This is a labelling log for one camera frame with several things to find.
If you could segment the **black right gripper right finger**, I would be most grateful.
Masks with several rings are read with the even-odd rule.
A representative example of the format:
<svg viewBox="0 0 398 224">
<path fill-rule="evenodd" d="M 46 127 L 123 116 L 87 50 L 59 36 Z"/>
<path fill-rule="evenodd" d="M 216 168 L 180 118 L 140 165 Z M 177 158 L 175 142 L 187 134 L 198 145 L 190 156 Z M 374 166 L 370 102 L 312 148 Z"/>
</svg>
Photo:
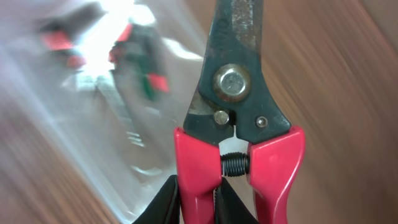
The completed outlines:
<svg viewBox="0 0 398 224">
<path fill-rule="evenodd" d="M 215 224 L 258 224 L 224 177 L 214 191 L 214 203 Z"/>
</svg>

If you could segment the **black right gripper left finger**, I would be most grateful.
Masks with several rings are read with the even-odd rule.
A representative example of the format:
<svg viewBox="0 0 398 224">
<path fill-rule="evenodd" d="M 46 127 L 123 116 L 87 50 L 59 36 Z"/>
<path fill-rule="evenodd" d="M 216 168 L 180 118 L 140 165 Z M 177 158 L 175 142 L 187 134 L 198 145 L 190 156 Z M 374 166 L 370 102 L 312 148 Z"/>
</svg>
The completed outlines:
<svg viewBox="0 0 398 224">
<path fill-rule="evenodd" d="M 144 212 L 132 224 L 179 224 L 180 194 L 177 176 L 171 175 Z"/>
</svg>

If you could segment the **red handled cutters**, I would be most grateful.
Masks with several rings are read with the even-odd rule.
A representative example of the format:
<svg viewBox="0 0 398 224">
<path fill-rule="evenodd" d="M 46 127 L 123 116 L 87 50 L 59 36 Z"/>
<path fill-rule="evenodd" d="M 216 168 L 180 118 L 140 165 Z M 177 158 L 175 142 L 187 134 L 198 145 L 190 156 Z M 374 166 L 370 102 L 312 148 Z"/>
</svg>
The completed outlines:
<svg viewBox="0 0 398 224">
<path fill-rule="evenodd" d="M 203 67 L 174 132 L 185 223 L 215 223 L 224 177 L 258 223 L 286 223 L 305 134 L 284 116 L 261 70 L 262 1 L 218 0 Z"/>
</svg>

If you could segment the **clear plastic container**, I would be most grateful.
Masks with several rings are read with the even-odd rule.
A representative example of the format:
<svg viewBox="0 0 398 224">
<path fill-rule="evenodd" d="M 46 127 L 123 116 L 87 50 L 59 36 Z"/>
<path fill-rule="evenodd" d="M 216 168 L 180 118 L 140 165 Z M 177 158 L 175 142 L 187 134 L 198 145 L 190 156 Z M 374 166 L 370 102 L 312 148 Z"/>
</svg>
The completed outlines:
<svg viewBox="0 0 398 224">
<path fill-rule="evenodd" d="M 41 21 L 99 2 L 72 69 Z M 154 27 L 170 91 L 148 100 L 108 54 L 129 23 Z M 175 172 L 172 131 L 198 80 L 205 34 L 188 1 L 1 2 L 1 222 L 132 223 Z"/>
</svg>

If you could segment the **green handled screwdriver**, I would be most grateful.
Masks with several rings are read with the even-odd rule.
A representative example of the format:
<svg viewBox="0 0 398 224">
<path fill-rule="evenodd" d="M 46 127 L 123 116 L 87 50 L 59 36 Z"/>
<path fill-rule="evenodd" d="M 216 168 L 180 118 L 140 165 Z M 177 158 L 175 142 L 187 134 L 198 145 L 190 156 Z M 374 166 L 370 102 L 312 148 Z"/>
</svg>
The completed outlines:
<svg viewBox="0 0 398 224">
<path fill-rule="evenodd" d="M 108 60 L 115 71 L 130 68 L 144 96 L 155 101 L 160 93 L 170 91 L 160 55 L 160 37 L 155 28 L 129 23 L 109 51 Z"/>
</svg>

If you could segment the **orange black pliers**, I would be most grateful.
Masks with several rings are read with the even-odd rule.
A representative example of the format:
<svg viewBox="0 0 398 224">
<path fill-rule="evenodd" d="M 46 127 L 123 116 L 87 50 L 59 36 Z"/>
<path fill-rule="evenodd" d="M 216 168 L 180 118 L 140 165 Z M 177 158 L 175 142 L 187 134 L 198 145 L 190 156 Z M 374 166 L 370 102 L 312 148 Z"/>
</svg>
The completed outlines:
<svg viewBox="0 0 398 224">
<path fill-rule="evenodd" d="M 105 15 L 99 2 L 89 2 L 74 10 L 41 21 L 40 39 L 65 65 L 79 69 L 86 63 L 77 51 L 81 36 Z"/>
</svg>

